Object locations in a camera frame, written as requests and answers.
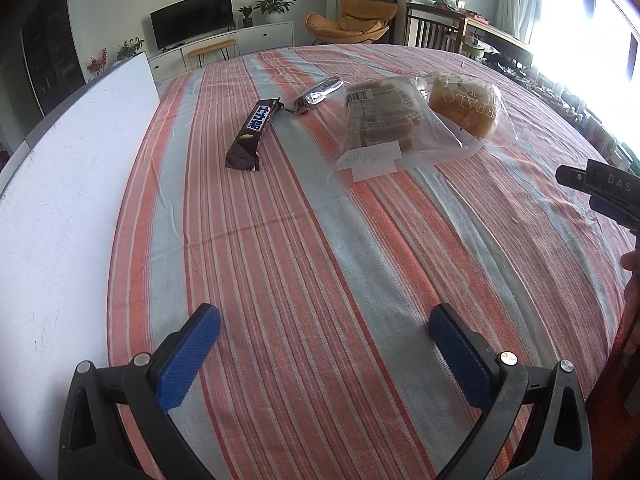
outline sticker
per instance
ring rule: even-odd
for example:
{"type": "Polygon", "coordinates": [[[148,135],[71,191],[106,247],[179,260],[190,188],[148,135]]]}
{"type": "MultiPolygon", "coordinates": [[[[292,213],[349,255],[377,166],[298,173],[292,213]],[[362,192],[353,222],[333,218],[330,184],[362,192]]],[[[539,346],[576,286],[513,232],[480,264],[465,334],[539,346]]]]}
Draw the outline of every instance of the sticker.
{"type": "Polygon", "coordinates": [[[377,160],[370,164],[354,166],[351,168],[351,176],[354,182],[359,182],[360,180],[395,173],[396,171],[398,171],[396,162],[392,158],[387,158],[385,160],[377,160]]]}
{"type": "Polygon", "coordinates": [[[361,164],[369,164],[379,160],[393,161],[395,158],[401,157],[400,143],[397,140],[392,140],[391,142],[383,142],[374,146],[364,146],[363,148],[349,150],[338,159],[335,167],[337,170],[346,170],[361,164]]]}
{"type": "Polygon", "coordinates": [[[267,117],[269,116],[270,111],[271,108],[269,108],[268,106],[258,106],[258,109],[255,111],[255,114],[251,116],[251,119],[249,119],[246,127],[250,130],[260,132],[267,120],[267,117]]]}
{"type": "Polygon", "coordinates": [[[349,92],[347,94],[347,106],[353,101],[371,101],[373,99],[373,92],[369,90],[358,90],[355,92],[349,92]]]}

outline human hand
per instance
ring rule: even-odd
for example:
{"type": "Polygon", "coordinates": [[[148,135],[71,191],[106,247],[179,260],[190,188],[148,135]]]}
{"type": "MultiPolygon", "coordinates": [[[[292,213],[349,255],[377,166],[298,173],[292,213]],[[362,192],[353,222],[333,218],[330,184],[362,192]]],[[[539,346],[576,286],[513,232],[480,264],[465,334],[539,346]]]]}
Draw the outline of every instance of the human hand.
{"type": "MultiPolygon", "coordinates": [[[[636,272],[631,277],[625,287],[625,315],[623,320],[627,323],[632,323],[636,320],[636,315],[640,309],[640,254],[638,251],[631,251],[630,253],[623,254],[620,258],[620,265],[623,269],[636,272]]],[[[633,355],[640,345],[640,322],[636,322],[634,326],[623,327],[623,333],[631,334],[628,343],[622,349],[625,355],[633,355]]]]}

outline metal screw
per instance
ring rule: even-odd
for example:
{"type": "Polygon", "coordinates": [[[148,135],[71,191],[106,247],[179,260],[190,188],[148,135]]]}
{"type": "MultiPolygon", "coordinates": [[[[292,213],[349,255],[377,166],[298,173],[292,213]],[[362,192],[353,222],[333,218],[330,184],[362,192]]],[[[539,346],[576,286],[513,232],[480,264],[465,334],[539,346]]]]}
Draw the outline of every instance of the metal screw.
{"type": "Polygon", "coordinates": [[[84,374],[89,371],[89,368],[91,368],[91,363],[89,361],[82,361],[81,363],[78,364],[78,366],[76,367],[76,370],[78,371],[79,374],[84,374]]]}
{"type": "Polygon", "coordinates": [[[562,359],[562,361],[560,361],[560,367],[568,374],[573,372],[575,368],[574,364],[568,359],[562,359]]]}
{"type": "Polygon", "coordinates": [[[136,366],[145,366],[151,361],[151,356],[146,353],[138,354],[133,358],[133,364],[136,366]]]}
{"type": "Polygon", "coordinates": [[[513,366],[518,362],[518,358],[516,357],[516,354],[512,352],[502,352],[500,354],[500,361],[502,361],[507,366],[513,366]]]}

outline barcode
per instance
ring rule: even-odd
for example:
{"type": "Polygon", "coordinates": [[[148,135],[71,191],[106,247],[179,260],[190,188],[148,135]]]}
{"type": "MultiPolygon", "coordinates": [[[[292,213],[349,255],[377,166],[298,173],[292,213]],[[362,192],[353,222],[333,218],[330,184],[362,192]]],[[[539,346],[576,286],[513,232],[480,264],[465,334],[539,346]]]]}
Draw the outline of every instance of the barcode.
{"type": "Polygon", "coordinates": [[[370,99],[373,99],[373,92],[371,90],[349,92],[347,94],[347,106],[349,106],[353,101],[368,101],[370,99]]]}

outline chocolate bar wrapper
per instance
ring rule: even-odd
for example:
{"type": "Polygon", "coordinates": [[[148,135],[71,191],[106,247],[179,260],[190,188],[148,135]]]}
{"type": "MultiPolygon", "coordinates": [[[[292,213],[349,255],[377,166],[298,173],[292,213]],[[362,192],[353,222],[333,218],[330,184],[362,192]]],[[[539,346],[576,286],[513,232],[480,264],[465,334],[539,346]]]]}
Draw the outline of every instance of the chocolate bar wrapper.
{"type": "Polygon", "coordinates": [[[328,77],[317,85],[312,86],[300,94],[292,103],[287,105],[287,112],[304,114],[311,111],[315,105],[324,101],[327,96],[344,85],[339,77],[328,77]]]}
{"type": "Polygon", "coordinates": [[[274,113],[284,105],[280,99],[261,99],[247,117],[236,140],[226,152],[225,167],[232,170],[259,171],[258,144],[274,113]]]}

